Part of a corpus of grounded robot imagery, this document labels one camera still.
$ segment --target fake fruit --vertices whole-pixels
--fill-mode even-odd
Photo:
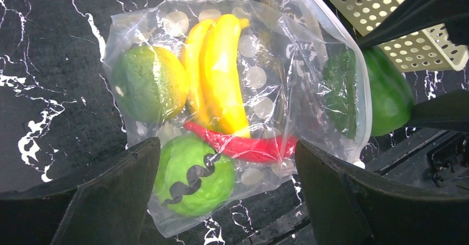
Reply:
[[[249,26],[224,14],[209,27],[200,51],[200,81],[205,100],[217,121],[217,129],[226,134],[249,138],[249,123],[239,85],[237,57],[241,30]]]
[[[362,51],[368,70],[373,111],[371,135],[402,127],[410,119],[414,98],[404,77],[379,48]],[[336,128],[353,139],[356,133],[355,54],[345,50],[332,56],[324,68],[326,113]]]
[[[230,158],[188,133],[161,149],[153,191],[162,207],[197,217],[228,199],[235,178],[235,165]]]
[[[213,125],[200,81],[199,55],[205,34],[212,23],[212,19],[206,19],[195,25],[187,36],[181,52],[181,63],[186,70],[189,84],[187,106],[191,114],[194,115],[194,120],[208,129],[213,129]]]
[[[111,80],[119,108],[139,122],[170,119],[187,99],[184,68],[176,56],[161,47],[128,50],[117,60]]]
[[[284,141],[283,135],[263,139],[235,137],[204,129],[194,122],[185,122],[184,128],[194,132],[210,146],[231,158],[257,163],[278,162],[290,158],[295,153],[298,142],[298,138],[293,136]]]
[[[363,51],[368,68],[373,110],[372,136],[385,135],[410,120],[412,89],[378,47]]]

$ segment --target black marble surface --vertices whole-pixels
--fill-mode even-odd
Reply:
[[[102,71],[110,16],[162,1],[0,0],[1,191],[26,190],[124,150],[125,126]],[[421,102],[467,89],[467,75],[466,70],[422,71],[405,77]],[[416,131],[403,128],[371,138],[364,161]],[[275,191],[231,203],[169,240],[242,242],[298,207],[300,190],[294,177]]]

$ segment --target perforated basket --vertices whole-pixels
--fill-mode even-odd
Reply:
[[[366,35],[404,0],[329,0],[361,34]],[[444,25],[437,25],[380,45],[402,72],[462,70],[469,54],[464,45],[448,40]]]

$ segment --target yellow banana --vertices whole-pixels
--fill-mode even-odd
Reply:
[[[186,70],[186,78],[189,83],[189,94],[187,96],[189,110],[198,124],[211,130],[213,130],[212,117],[206,107],[200,82],[199,56],[205,34],[212,23],[212,19],[206,19],[195,25],[189,32],[185,46],[181,51],[181,63]]]
[[[224,14],[210,25],[200,51],[200,79],[217,129],[250,138],[236,63],[239,36],[247,26],[247,19],[232,14]]]

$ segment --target ziplock bag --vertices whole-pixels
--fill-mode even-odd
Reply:
[[[128,145],[161,140],[148,209],[163,236],[289,180],[298,139],[359,160],[366,67],[322,0],[173,0],[112,20],[103,67]]]

